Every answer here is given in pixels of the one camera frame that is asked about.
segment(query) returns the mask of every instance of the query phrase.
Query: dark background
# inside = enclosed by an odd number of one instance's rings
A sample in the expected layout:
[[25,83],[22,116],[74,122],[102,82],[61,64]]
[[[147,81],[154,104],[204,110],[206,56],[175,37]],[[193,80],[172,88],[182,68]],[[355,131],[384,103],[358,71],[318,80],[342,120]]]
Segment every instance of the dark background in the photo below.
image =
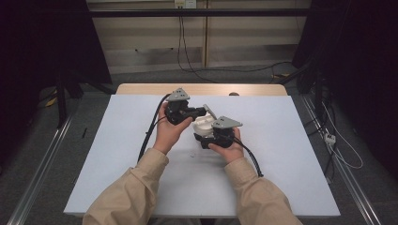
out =
[[82,79],[110,83],[91,18],[38,14],[40,9],[88,11],[85,0],[0,1],[1,153],[5,163],[38,105],[39,91]]
[[[316,66],[323,83],[331,89],[373,155],[398,178],[397,3],[391,0],[312,2],[313,8],[333,6],[342,6],[335,16],[308,17],[293,64],[299,68],[308,62],[333,20],[337,20],[338,25],[323,46],[322,59]],[[314,76],[304,73],[298,80],[309,83],[299,84],[311,85]]]
[[[1,161],[7,160],[38,104],[39,91],[69,83],[81,74],[95,83],[110,75],[94,25],[88,17],[37,14],[40,9],[88,10],[85,0],[1,1],[0,3]],[[375,157],[398,177],[397,87],[398,17],[392,0],[313,0],[312,8],[344,5],[334,16],[310,16],[294,65],[314,55],[336,18],[340,28],[317,66]]]

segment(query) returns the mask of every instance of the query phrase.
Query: white cable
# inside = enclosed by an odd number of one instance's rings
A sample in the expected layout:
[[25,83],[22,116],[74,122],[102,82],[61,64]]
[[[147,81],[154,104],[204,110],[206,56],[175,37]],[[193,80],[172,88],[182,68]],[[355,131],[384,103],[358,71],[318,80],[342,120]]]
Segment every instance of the white cable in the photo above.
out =
[[338,158],[338,159],[340,159],[345,165],[347,165],[347,166],[349,166],[349,167],[351,167],[351,168],[353,168],[353,169],[360,169],[360,168],[362,168],[363,167],[363,160],[362,160],[362,158],[360,157],[360,154],[358,154],[358,152],[355,150],[355,148],[343,137],[343,135],[339,132],[339,130],[337,130],[337,128],[334,126],[334,123],[333,123],[333,121],[331,120],[331,117],[330,117],[330,114],[329,114],[329,112],[328,112],[328,108],[326,108],[326,106],[325,106],[325,104],[322,102],[322,105],[323,105],[323,107],[325,108],[325,111],[326,111],[326,114],[328,115],[328,118],[329,118],[329,120],[330,120],[330,123],[331,123],[331,125],[333,126],[333,128],[336,130],[336,132],[337,132],[337,134],[348,144],[348,146],[350,146],[351,147],[351,149],[354,151],[354,153],[358,156],[358,158],[360,159],[360,166],[353,166],[353,165],[351,165],[351,164],[349,164],[348,162],[346,162],[342,157],[340,157],[334,150],[333,150],[333,147],[330,145],[330,143],[329,143],[329,146],[330,146],[330,149],[331,149],[331,151],[336,155],[336,157]]

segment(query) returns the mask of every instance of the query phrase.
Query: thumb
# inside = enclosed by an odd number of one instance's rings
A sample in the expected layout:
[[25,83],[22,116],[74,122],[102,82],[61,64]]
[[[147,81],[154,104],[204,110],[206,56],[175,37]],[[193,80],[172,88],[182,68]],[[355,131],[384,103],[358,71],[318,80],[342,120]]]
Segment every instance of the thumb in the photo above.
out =
[[184,121],[182,121],[181,123],[179,123],[178,129],[182,132],[184,129],[186,129],[191,123],[192,123],[192,117],[188,117],[186,118]]
[[220,147],[220,146],[218,146],[217,144],[215,144],[215,143],[210,143],[210,144],[208,145],[208,148],[211,149],[211,150],[213,150],[213,151],[215,151],[216,153],[222,155],[222,150],[223,150],[223,148]]

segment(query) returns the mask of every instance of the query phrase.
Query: white table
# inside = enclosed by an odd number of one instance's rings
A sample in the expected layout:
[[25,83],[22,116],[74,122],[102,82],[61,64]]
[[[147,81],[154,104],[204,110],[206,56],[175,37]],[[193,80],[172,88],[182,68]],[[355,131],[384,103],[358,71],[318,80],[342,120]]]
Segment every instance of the white table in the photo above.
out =
[[[66,214],[82,216],[106,187],[128,167],[135,166],[145,132],[161,98],[156,95],[112,96],[70,195]],[[243,123],[242,141],[255,154],[265,177],[286,194],[295,215],[340,215],[291,97],[191,94],[190,106],[203,104],[217,116],[225,115]],[[153,144],[154,135],[148,146]],[[225,162],[216,153],[200,147],[193,138],[192,127],[183,132],[168,158],[170,163],[161,177],[153,217],[236,216],[236,196],[223,170]]]

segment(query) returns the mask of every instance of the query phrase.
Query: beige sleeve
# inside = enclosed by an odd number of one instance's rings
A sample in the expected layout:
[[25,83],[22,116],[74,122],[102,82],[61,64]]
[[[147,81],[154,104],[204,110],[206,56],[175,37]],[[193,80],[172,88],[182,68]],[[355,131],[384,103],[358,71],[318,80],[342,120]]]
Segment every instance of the beige sleeve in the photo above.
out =
[[148,149],[134,169],[128,169],[98,196],[85,213],[83,224],[146,224],[168,162],[160,151]]
[[301,224],[283,192],[258,177],[246,158],[229,163],[225,170],[237,194],[237,216],[242,225]]

